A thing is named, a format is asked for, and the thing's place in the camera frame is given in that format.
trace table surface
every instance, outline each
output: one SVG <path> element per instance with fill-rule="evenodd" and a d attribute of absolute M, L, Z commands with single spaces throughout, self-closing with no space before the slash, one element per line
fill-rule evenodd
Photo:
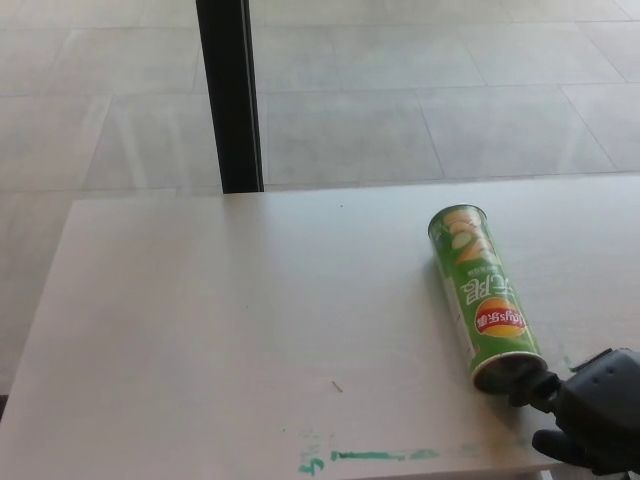
<path fill-rule="evenodd" d="M 612 176 L 77 202 L 0 428 L 0 471 L 544 468 L 528 442 L 552 420 L 469 385 L 427 224 L 450 204 L 486 210 L 566 373 L 605 347 L 640 347 L 639 192 L 640 178 Z"/>

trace tile grout line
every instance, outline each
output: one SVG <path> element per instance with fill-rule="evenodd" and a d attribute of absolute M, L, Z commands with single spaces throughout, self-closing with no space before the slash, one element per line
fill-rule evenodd
<path fill-rule="evenodd" d="M 484 78 L 482 70 L 480 70 L 480 66 L 478 65 L 478 62 L 476 62 L 476 59 L 474 58 L 473 53 L 471 53 L 471 49 L 469 48 L 469 45 L 467 44 L 467 41 L 464 38 L 464 35 L 462 35 L 462 32 L 460 32 L 460 27 L 459 26 L 455 27 L 455 31 L 456 31 L 456 36 L 458 37 L 458 40 L 460 40 L 462 45 L 464 45 L 464 49 L 466 50 L 467 55 L 469 55 L 469 58 L 471 59 L 473 66 L 476 67 L 476 71 L 478 72 L 478 75 L 480 75 L 480 78 L 484 82 L 484 85 L 488 87 L 489 83 L 487 82 L 487 79 Z"/>
<path fill-rule="evenodd" d="M 334 28 L 335 27 L 329 27 L 328 33 L 329 33 L 329 41 L 331 42 L 331 48 L 333 49 L 333 64 L 336 67 L 336 75 L 338 76 L 338 84 L 340 85 L 340 91 L 344 92 L 344 82 L 342 81 L 342 73 L 340 72 L 340 66 L 338 65 L 338 51 L 336 49 L 336 42 L 335 42 L 335 36 L 334 36 Z"/>
<path fill-rule="evenodd" d="M 69 39 L 73 35 L 73 32 L 74 32 L 73 29 L 66 29 L 66 30 L 67 30 L 67 36 L 64 38 L 64 41 L 62 42 L 62 45 L 60 46 L 60 50 L 58 50 L 58 53 L 56 54 L 55 58 L 53 59 L 53 62 L 51 62 L 51 65 L 49 65 L 49 67 L 47 68 L 47 74 L 44 75 L 44 80 L 42 82 L 42 88 L 40 88 L 40 92 L 41 92 L 42 96 L 45 96 L 45 97 L 50 96 L 47 92 L 49 90 L 49 84 L 51 82 L 51 76 L 53 75 L 53 69 L 56 66 L 56 64 L 58 63 L 58 60 L 60 60 L 60 57 L 62 56 L 62 52 L 64 52 L 64 49 L 67 47 L 67 44 L 70 41 Z"/>
<path fill-rule="evenodd" d="M 600 53 L 600 55 L 602 55 L 604 57 L 604 59 L 607 61 L 607 63 L 609 63 L 609 65 L 611 65 L 611 68 L 613 68 L 618 73 L 618 75 L 620 75 L 620 78 L 622 79 L 622 82 L 619 82 L 619 83 L 629 83 L 627 81 L 627 77 L 625 77 L 622 74 L 622 72 L 617 69 L 617 67 L 613 64 L 611 59 L 600 49 L 600 47 L 598 47 L 598 45 L 596 45 L 596 42 L 594 42 L 593 38 L 591 38 L 591 36 L 587 32 L 585 32 L 585 30 L 582 28 L 582 25 L 580 25 L 577 22 L 574 22 L 574 23 L 575 23 L 576 27 L 578 28 L 578 30 L 580 30 L 582 35 L 584 35 L 589 40 L 591 45 L 593 45 L 593 47 Z"/>
<path fill-rule="evenodd" d="M 193 82 L 191 82 L 191 90 L 189 90 L 190 93 L 196 93 L 196 81 L 198 80 L 198 67 L 200 66 L 200 57 L 203 55 L 202 53 L 202 48 L 200 48 L 200 50 L 198 50 L 198 53 L 196 55 L 196 68 L 195 68 L 195 73 L 193 75 Z M 204 76 L 205 76 L 205 80 L 207 78 L 207 72 L 204 72 Z"/>
<path fill-rule="evenodd" d="M 116 94 L 112 93 L 109 96 L 109 105 L 106 108 L 106 112 L 104 114 L 104 118 L 102 119 L 102 125 L 100 126 L 100 135 L 98 135 L 98 139 L 96 140 L 96 144 L 93 147 L 93 152 L 91 153 L 91 160 L 89 161 L 89 164 L 87 165 L 87 170 L 84 172 L 84 177 L 82 178 L 82 184 L 81 186 L 84 187 L 85 183 L 87 182 L 87 178 L 89 177 L 89 172 L 91 171 L 91 166 L 93 165 L 93 162 L 96 158 L 96 153 L 98 152 L 98 146 L 100 145 L 100 141 L 102 140 L 102 135 L 104 134 L 104 127 L 107 124 L 107 118 L 109 117 L 109 113 L 111 113 L 111 107 L 113 106 L 113 99 L 115 98 Z"/>
<path fill-rule="evenodd" d="M 567 99 L 567 102 L 569 102 L 569 105 L 571 105 L 571 108 L 573 108 L 573 111 L 576 112 L 576 115 L 578 115 L 578 118 L 582 121 L 582 124 L 585 126 L 587 131 L 591 134 L 593 139 L 596 141 L 596 143 L 600 147 L 600 150 L 602 150 L 602 152 L 607 156 L 607 160 L 609 160 L 609 163 L 611 163 L 611 166 L 615 169 L 616 172 L 618 172 L 619 171 L 618 166 L 615 164 L 615 162 L 609 155 L 609 152 L 607 152 L 607 149 L 602 146 L 602 144 L 600 143 L 600 140 L 598 140 L 598 137 L 596 137 L 596 135 L 593 133 L 593 131 L 591 130 L 591 127 L 589 126 L 589 124 L 587 124 L 587 121 L 584 118 L 582 118 L 582 115 L 580 114 L 576 106 L 573 104 L 571 99 L 569 98 L 569 95 L 567 95 L 567 92 L 564 91 L 564 88 L 562 88 L 561 85 L 558 85 L 558 89 L 560 90 L 560 92 L 562 92 L 562 95 L 564 95 L 564 98 Z"/>
<path fill-rule="evenodd" d="M 618 3 L 618 0 L 613 0 L 613 4 L 614 4 L 616 7 L 618 7 L 618 8 L 620 9 L 620 11 L 621 11 L 622 13 L 624 13 L 624 14 L 629 18 L 629 20 L 631 20 L 631 21 L 633 21 L 633 20 L 634 20 L 634 18 L 631 16 L 631 14 L 630 14 L 629 12 L 627 12 L 627 11 L 625 10 L 625 8 L 624 8 L 622 5 L 620 5 L 620 4 Z"/>
<path fill-rule="evenodd" d="M 438 166 L 440 167 L 440 171 L 442 172 L 442 178 L 447 178 L 447 174 L 444 171 L 444 166 L 442 165 L 442 160 L 440 159 L 440 153 L 438 153 L 438 147 L 436 146 L 436 142 L 433 140 L 433 135 L 431 134 L 431 129 L 429 128 L 429 122 L 427 122 L 427 115 L 424 112 L 424 108 L 422 108 L 422 102 L 420 101 L 420 94 L 418 93 L 418 89 L 413 90 L 414 98 L 416 102 L 418 102 L 418 108 L 420 109 L 420 113 L 422 114 L 422 121 L 424 123 L 424 128 L 427 130 L 427 135 L 429 135 L 429 140 L 431 140 L 431 145 L 433 146 L 433 152 L 436 154 L 436 161 L 438 162 Z"/>

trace tiled floor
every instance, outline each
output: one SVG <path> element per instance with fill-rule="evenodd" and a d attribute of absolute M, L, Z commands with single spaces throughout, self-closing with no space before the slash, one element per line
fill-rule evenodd
<path fill-rule="evenodd" d="M 640 0 L 251 9 L 272 190 L 640 171 Z M 194 0 L 0 0 L 0 152 L 5 393 L 73 200 L 220 193 Z"/>

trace lay's chip can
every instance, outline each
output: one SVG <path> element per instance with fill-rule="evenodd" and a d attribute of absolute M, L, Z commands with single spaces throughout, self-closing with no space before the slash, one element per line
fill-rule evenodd
<path fill-rule="evenodd" d="M 473 205 L 445 208 L 431 220 L 429 237 L 475 387 L 507 394 L 526 373 L 546 370 L 485 213 Z"/>

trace green stain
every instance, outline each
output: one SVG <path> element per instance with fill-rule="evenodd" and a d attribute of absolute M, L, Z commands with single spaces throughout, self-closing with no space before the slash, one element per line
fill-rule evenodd
<path fill-rule="evenodd" d="M 416 450 L 409 455 L 409 460 L 428 460 L 429 458 L 439 457 L 440 454 L 435 450 L 423 449 Z"/>
<path fill-rule="evenodd" d="M 395 460 L 398 462 L 404 462 L 405 460 L 428 460 L 430 458 L 436 458 L 440 454 L 435 450 L 421 449 L 411 451 L 396 451 L 396 452 L 338 452 L 336 450 L 331 452 L 331 461 L 336 462 L 338 460 Z"/>
<path fill-rule="evenodd" d="M 331 461 L 336 460 L 397 460 L 402 462 L 406 455 L 398 455 L 389 452 L 331 452 Z"/>
<path fill-rule="evenodd" d="M 316 467 L 320 471 L 324 470 L 324 462 L 322 460 L 320 460 L 319 458 L 312 458 L 311 461 L 309 462 L 309 465 L 300 465 L 298 467 L 298 471 L 300 473 L 307 473 L 307 474 L 311 475 L 312 477 L 315 477 L 315 475 L 316 475 Z"/>
<path fill-rule="evenodd" d="M 520 448 L 529 448 L 529 440 L 526 438 L 518 438 L 515 441 L 515 444 L 517 447 L 520 447 Z"/>
<path fill-rule="evenodd" d="M 460 446 L 460 455 L 463 457 L 477 457 L 478 456 L 478 446 L 473 443 L 465 443 Z"/>

